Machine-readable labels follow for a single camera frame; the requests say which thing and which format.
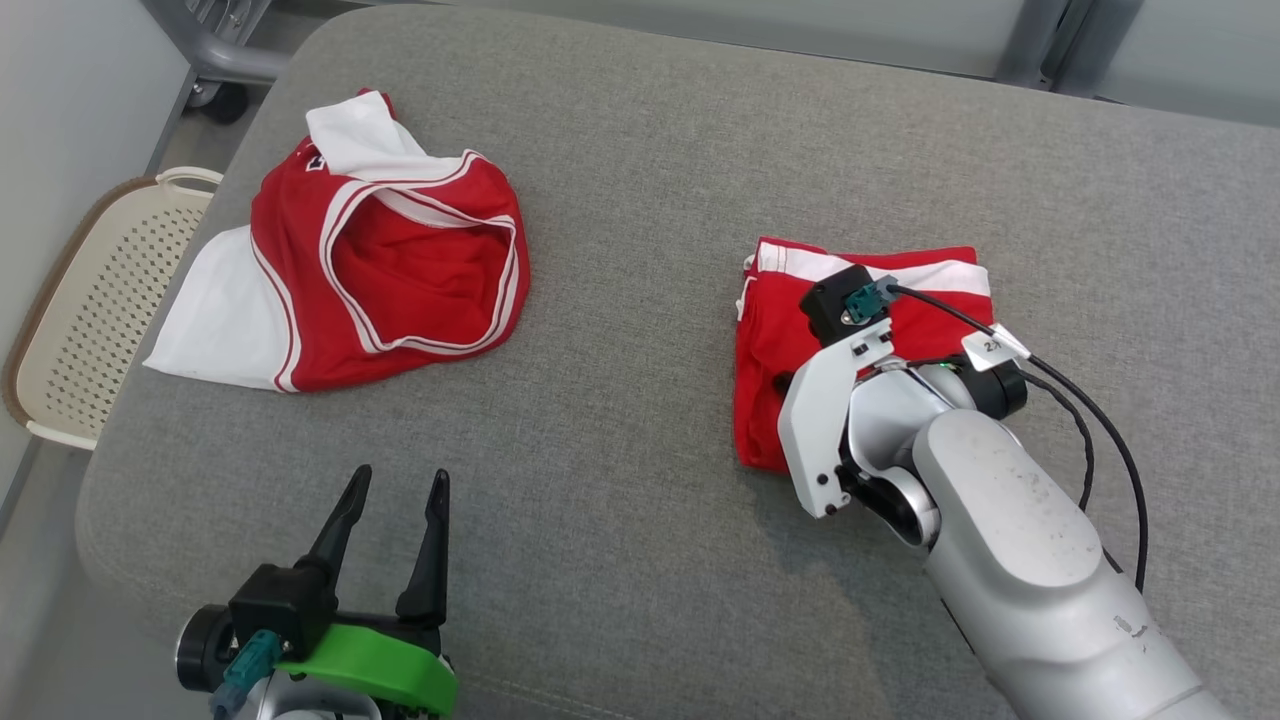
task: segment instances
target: white stripe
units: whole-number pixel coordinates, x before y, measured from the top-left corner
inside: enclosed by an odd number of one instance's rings
[[[751,281],[754,279],[755,275],[746,278],[746,282],[742,283],[742,295],[737,296],[737,300],[733,301],[733,306],[737,307],[739,323],[742,322],[742,315],[746,313],[746,288],[751,287]]]
[[[271,284],[279,291],[280,297],[284,300],[284,313],[289,316],[289,356],[284,359],[284,372],[280,373],[280,386],[284,387],[284,392],[298,392],[298,388],[293,387],[293,370],[298,366],[298,359],[302,357],[302,333],[298,332],[298,316],[293,313],[293,295],[289,293],[288,286],[276,274],[275,268],[266,261],[262,256],[262,251],[257,249],[257,243],[253,242],[252,232],[250,233],[250,246],[253,249],[253,256],[266,270],[268,278],[270,278]]]
[[[818,282],[828,278],[852,263],[838,255],[814,252],[800,247],[787,247],[772,242],[760,242],[755,252],[756,269],[763,273],[785,273],[787,275]],[[881,279],[884,275],[893,275],[904,287],[910,287],[925,292],[968,292],[991,297],[991,284],[987,281],[987,269],[982,265],[964,263],[961,260],[945,260],[942,263],[929,263],[914,268],[900,268],[884,270],[864,265],[872,279]]]
[[[374,338],[369,332],[371,323],[369,323],[369,318],[365,316],[365,310],[356,302],[356,299],[347,293],[347,290],[338,282],[338,275],[333,270],[332,252],[333,242],[337,240],[342,228],[346,227],[351,214],[356,211],[356,208],[360,206],[360,202],[365,199],[365,196],[375,192],[378,186],[366,184],[358,181],[352,181],[342,186],[329,202],[329,211],[325,213],[325,224],[320,231],[320,266],[324,268],[324,274],[329,281],[329,287],[338,293],[338,297],[342,299],[342,302],[347,306],[347,313],[351,315],[352,324],[356,327],[356,334],[360,336],[360,347],[369,354],[378,352],[378,346],[374,343]],[[346,211],[342,211],[343,205],[347,205]]]
[[[431,208],[424,208],[421,204],[404,197],[397,190],[381,188],[374,193],[374,200],[378,200],[385,205],[388,210],[396,213],[406,220],[412,220],[420,225],[429,225],[433,228],[474,228],[480,224],[462,220],[454,218],[453,215],[447,215],[439,210],[433,210]]]
[[[364,187],[355,192],[346,192],[347,188],[352,184],[360,184]],[[448,205],[444,205],[443,202],[439,202],[435,199],[428,197],[425,195],[415,193],[415,197],[435,208],[461,215],[467,223],[470,223],[470,225],[458,224],[458,218],[447,217],[449,224],[444,227],[474,227],[479,224],[486,224],[486,225],[502,227],[511,233],[507,246],[508,247],[507,259],[506,263],[503,264],[502,275],[499,277],[498,281],[498,296],[494,297],[493,318],[490,320],[489,328],[481,334],[481,337],[485,340],[472,343],[451,343],[451,342],[429,340],[419,336],[406,336],[402,338],[397,338],[392,342],[384,342],[380,337],[378,337],[376,328],[369,319],[369,315],[365,313],[364,307],[360,306],[356,299],[352,297],[351,293],[348,293],[347,290],[338,281],[337,272],[333,268],[333,243],[337,240],[342,228],[346,225],[347,220],[355,213],[356,208],[365,200],[365,197],[380,190],[417,190],[422,187],[434,187],[438,184],[440,183],[434,181],[426,183],[417,181],[404,182],[404,183],[379,183],[379,184],[347,183],[338,191],[338,193],[334,196],[334,202],[330,204],[329,206],[329,213],[325,217],[325,225],[320,238],[320,263],[324,268],[325,278],[329,281],[330,287],[333,287],[334,292],[338,293],[343,304],[347,306],[347,311],[352,316],[352,322],[356,325],[356,332],[360,336],[361,347],[365,350],[365,352],[370,354],[385,352],[388,350],[394,350],[397,347],[403,346],[403,347],[412,347],[416,350],[425,350],[439,355],[466,355],[470,352],[475,352],[477,350],[483,350],[489,345],[493,345],[502,336],[503,331],[506,329],[507,324],[511,320],[511,315],[515,307],[515,299],[517,295],[516,288],[518,287],[520,282],[520,264],[517,263],[517,255],[516,255],[515,220],[509,215],[499,215],[489,219],[472,218],[466,213],[462,213],[454,208],[449,208]],[[348,197],[351,199],[351,204],[347,208],[347,210],[344,213],[340,213],[339,215],[334,210],[334,208],[335,206],[342,208],[338,200],[343,199],[343,201],[346,201],[346,199]],[[402,206],[399,209],[397,208],[392,209],[399,211],[401,209],[404,208]],[[419,215],[422,219],[408,215],[406,217],[411,220],[431,225],[430,222],[425,222],[426,217],[434,215],[430,210],[424,210],[422,213],[419,213]]]
[[[431,158],[430,155],[426,155],[422,158],[412,158],[411,160],[412,161],[406,161],[404,167],[394,167],[378,172],[353,169],[346,174],[365,182],[383,186],[412,183],[413,187],[439,187],[466,177],[466,174],[471,172],[471,164],[476,160],[489,161],[488,158],[475,150],[463,150],[461,158]],[[422,177],[428,169],[435,170],[435,160],[448,161],[449,165],[445,165],[442,170],[436,170],[439,174],[435,177]]]

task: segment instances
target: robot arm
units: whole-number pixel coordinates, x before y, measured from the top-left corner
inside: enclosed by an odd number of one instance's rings
[[[840,296],[864,281],[819,284]],[[1230,717],[1107,564],[1084,512],[998,421],[1025,402],[1021,377],[910,368],[883,314],[849,310],[836,320],[846,332],[813,323],[826,347],[778,419],[805,510],[823,518],[858,500],[928,548],[925,574],[1024,720]],[[823,338],[832,327],[842,337]]]
[[[369,720],[448,716],[458,680],[440,652],[449,562],[449,474],[438,470],[417,561],[396,615],[338,610],[347,541],[372,470],[361,465],[311,551],[292,568],[260,565],[227,605],[206,605],[178,637],[188,691],[212,693],[214,720]]]

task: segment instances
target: black cable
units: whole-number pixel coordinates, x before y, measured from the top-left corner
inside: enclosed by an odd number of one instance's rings
[[[1084,415],[1080,415],[1080,411],[1075,409],[1071,400],[1062,395],[1062,391],[1027,370],[1019,369],[1018,374],[1027,382],[1053,396],[1053,400],[1071,414],[1071,419],[1075,420],[1075,428],[1080,430],[1080,437],[1084,438],[1084,489],[1080,491],[1080,511],[1083,512],[1089,506],[1089,495],[1093,493],[1093,434],[1089,432],[1089,424],[1084,421]]]
[[[923,292],[920,292],[918,290],[911,290],[909,287],[902,287],[900,284],[890,284],[890,286],[886,286],[884,290],[887,290],[888,292],[897,293],[897,295],[905,295],[908,297],[914,297],[914,299],[919,300],[920,302],[924,302],[925,305],[932,305],[932,306],[937,307],[938,310],[942,310],[943,313],[947,313],[952,318],[956,318],[957,320],[960,320],[960,322],[963,322],[963,323],[965,323],[965,324],[968,324],[968,325],[978,329],[982,333],[986,333],[986,334],[992,336],[992,337],[996,334],[996,331],[993,331],[992,328],[987,327],[983,323],[979,323],[978,320],[974,320],[969,315],[961,313],[960,310],[956,310],[955,307],[952,307],[951,305],[948,305],[948,304],[938,300],[937,297],[933,297],[931,295],[925,295],[925,293],[923,293]],[[1087,407],[1089,410],[1089,413],[1092,413],[1093,416],[1098,419],[1098,423],[1102,425],[1102,429],[1106,430],[1108,436],[1111,436],[1111,442],[1115,443],[1116,451],[1120,452],[1120,460],[1124,462],[1125,470],[1129,473],[1129,480],[1133,483],[1133,498],[1134,498],[1134,503],[1138,506],[1138,566],[1134,569],[1134,583],[1133,584],[1134,584],[1134,587],[1138,588],[1138,592],[1142,592],[1143,583],[1144,583],[1144,580],[1147,578],[1147,539],[1148,539],[1147,534],[1148,534],[1148,528],[1147,528],[1147,493],[1143,492],[1143,489],[1142,489],[1142,478],[1139,478],[1139,475],[1138,475],[1138,464],[1134,462],[1133,454],[1129,452],[1129,446],[1128,446],[1128,443],[1125,443],[1124,437],[1120,436],[1120,430],[1116,429],[1116,427],[1111,421],[1111,419],[1107,418],[1107,414],[1103,413],[1101,407],[1098,407],[1097,402],[1093,402],[1093,398],[1089,397],[1089,395],[1087,392],[1084,392],[1083,389],[1080,389],[1075,383],[1073,383],[1070,379],[1068,379],[1066,375],[1064,375],[1062,373],[1060,373],[1056,368],[1053,368],[1052,365],[1050,365],[1044,360],[1041,360],[1038,356],[1032,355],[1030,357],[1028,357],[1028,361],[1032,365],[1036,365],[1037,368],[1039,368],[1039,370],[1043,372],[1050,378],[1052,378],[1053,382],[1056,382],[1057,384],[1060,384],[1064,388],[1066,388],[1068,392],[1070,392],[1080,402],[1083,402],[1084,407]]]
[[[1111,553],[1107,552],[1107,548],[1105,547],[1102,548],[1102,557],[1107,559],[1107,565],[1111,565],[1111,569],[1116,571],[1116,575],[1124,575],[1124,570],[1120,569],[1120,564],[1116,562],[1115,557],[1111,557]]]

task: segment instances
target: teal connector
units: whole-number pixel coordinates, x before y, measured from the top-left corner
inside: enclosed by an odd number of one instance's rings
[[[888,307],[888,301],[881,295],[876,283],[864,286],[845,299],[845,311],[852,324],[861,325]]]
[[[236,660],[223,673],[223,684],[209,698],[214,720],[234,717],[244,706],[248,692],[266,678],[280,661],[280,638],[271,630],[259,630],[244,643]]]

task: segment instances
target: red fabric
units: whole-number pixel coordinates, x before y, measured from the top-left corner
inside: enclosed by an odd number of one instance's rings
[[[820,247],[776,238],[762,242],[827,254]],[[850,263],[897,270],[946,260],[977,264],[972,247],[947,247],[897,255],[838,254]],[[809,320],[800,311],[800,299],[813,281],[782,272],[746,270],[742,318],[737,325],[736,375],[733,388],[733,441],[739,460],[748,466],[786,473],[787,462],[778,439],[778,414],[782,411],[785,382],[819,350],[809,333]],[[974,319],[995,322],[989,296],[968,292],[929,292]],[[906,360],[927,360],[960,352],[960,340],[972,333],[969,325],[919,300],[901,297],[890,305],[893,347]]]
[[[332,174],[308,137],[266,176],[252,205],[253,245],[264,272],[278,275],[273,283],[282,302],[292,300],[291,331],[297,331],[300,346],[294,350],[291,340],[296,366],[282,368],[275,378],[280,389],[292,384],[297,391],[320,391],[379,380],[430,363],[471,357],[507,340],[529,292],[524,223],[502,170],[470,155],[445,182],[419,187],[412,187],[416,178],[407,178],[407,186],[365,182]],[[396,190],[388,190],[389,184]],[[375,186],[379,193],[396,192],[453,218],[513,223],[518,273],[504,273],[511,231],[494,224],[429,227],[392,210],[378,195],[360,192]],[[471,345],[497,336],[493,342],[458,354],[412,343],[370,351],[367,338],[361,340],[361,322],[335,291],[324,263],[326,218],[352,208],[329,256],[338,283],[367,315],[364,327],[370,333],[385,343],[416,336]],[[492,328],[495,305],[507,295],[513,296],[509,322]]]

